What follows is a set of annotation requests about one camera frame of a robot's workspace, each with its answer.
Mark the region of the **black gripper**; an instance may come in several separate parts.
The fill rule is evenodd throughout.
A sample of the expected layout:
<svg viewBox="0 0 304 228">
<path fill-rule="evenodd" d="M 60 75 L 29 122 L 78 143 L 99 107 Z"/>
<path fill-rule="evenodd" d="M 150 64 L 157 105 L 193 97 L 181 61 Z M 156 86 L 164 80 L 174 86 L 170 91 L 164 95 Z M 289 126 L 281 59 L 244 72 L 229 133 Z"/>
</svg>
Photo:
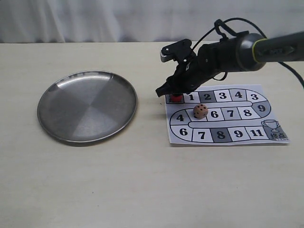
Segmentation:
<svg viewBox="0 0 304 228">
<path fill-rule="evenodd" d="M 220 73 L 239 72 L 236 46 L 236 39 L 202 45 L 196 57 L 177 65 L 173 75 L 155 90 L 157 96 L 189 94 Z"/>
</svg>

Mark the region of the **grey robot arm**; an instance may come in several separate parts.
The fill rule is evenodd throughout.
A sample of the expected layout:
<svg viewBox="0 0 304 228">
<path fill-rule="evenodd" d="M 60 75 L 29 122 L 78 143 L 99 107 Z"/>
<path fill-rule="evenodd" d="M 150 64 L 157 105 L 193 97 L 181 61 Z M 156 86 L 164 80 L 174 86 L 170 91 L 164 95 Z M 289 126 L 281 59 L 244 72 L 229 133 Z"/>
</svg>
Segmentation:
<svg viewBox="0 0 304 228">
<path fill-rule="evenodd" d="M 248 31 L 234 38 L 204 44 L 198 52 L 183 39 L 161 49 L 161 61 L 178 63 L 174 74 L 156 89 L 157 96 L 189 94 L 220 73 L 260 70 L 267 62 L 295 62 L 304 59 L 304 34 L 298 32 L 276 38 L 263 38 Z"/>
</svg>

